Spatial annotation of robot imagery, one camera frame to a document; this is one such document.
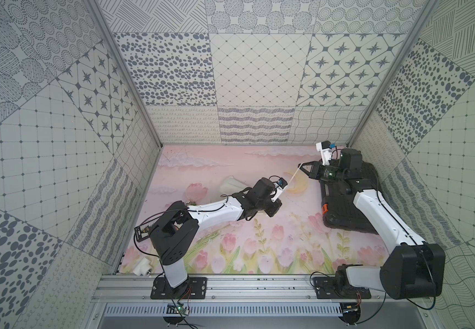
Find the white bag drawstring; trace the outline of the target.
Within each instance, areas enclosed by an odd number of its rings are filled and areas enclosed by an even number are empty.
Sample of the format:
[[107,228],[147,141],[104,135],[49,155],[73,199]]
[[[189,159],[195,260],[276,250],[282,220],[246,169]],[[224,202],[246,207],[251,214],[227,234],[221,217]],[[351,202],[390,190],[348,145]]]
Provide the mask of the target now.
[[297,168],[291,174],[287,186],[284,188],[284,193],[302,194],[308,188],[307,178],[301,171],[302,163],[298,164]]

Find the cream cloth soil bag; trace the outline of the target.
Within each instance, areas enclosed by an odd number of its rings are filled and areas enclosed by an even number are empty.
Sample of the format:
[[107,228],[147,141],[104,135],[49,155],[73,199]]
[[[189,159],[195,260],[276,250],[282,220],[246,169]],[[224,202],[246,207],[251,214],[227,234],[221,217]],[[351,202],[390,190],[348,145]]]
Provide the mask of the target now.
[[236,193],[247,193],[251,187],[236,180],[232,175],[226,177],[219,186],[219,193],[221,197],[231,196]]

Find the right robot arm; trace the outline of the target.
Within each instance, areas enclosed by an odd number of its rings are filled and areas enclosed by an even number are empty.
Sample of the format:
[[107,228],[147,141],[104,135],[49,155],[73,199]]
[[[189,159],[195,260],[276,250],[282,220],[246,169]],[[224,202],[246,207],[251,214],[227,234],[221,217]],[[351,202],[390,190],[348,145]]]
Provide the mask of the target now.
[[300,169],[320,182],[325,226],[378,234],[389,254],[382,266],[339,265],[333,283],[337,296],[349,298],[362,289],[382,291],[395,300],[439,296],[444,250],[426,242],[392,210],[360,151],[336,149],[327,141],[316,149],[321,160]]

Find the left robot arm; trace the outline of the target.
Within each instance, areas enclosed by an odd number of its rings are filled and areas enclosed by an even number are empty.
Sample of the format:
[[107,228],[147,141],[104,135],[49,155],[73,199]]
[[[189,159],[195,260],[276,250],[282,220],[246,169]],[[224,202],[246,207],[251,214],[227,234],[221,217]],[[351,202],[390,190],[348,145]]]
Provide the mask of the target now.
[[188,206],[182,201],[171,204],[148,232],[168,286],[171,289],[186,286],[184,256],[198,230],[250,220],[262,211],[274,217],[282,206],[279,196],[287,186],[284,178],[276,181],[261,178],[253,187],[226,195],[219,202],[200,206]]

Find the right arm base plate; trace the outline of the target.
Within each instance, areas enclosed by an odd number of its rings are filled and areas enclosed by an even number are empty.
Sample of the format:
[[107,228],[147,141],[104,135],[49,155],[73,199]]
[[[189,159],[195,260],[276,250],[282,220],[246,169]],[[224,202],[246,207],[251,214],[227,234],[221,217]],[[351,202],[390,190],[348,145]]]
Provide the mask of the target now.
[[336,279],[326,276],[312,278],[311,285],[320,300],[369,300],[372,297],[369,289],[340,284]]

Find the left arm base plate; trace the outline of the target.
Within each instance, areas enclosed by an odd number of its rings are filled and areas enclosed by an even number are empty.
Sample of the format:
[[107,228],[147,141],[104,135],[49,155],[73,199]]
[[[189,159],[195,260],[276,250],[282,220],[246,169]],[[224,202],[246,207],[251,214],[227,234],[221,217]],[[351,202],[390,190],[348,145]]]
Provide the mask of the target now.
[[206,277],[188,277],[176,288],[172,288],[168,280],[160,276],[153,281],[151,300],[204,300],[207,289]]

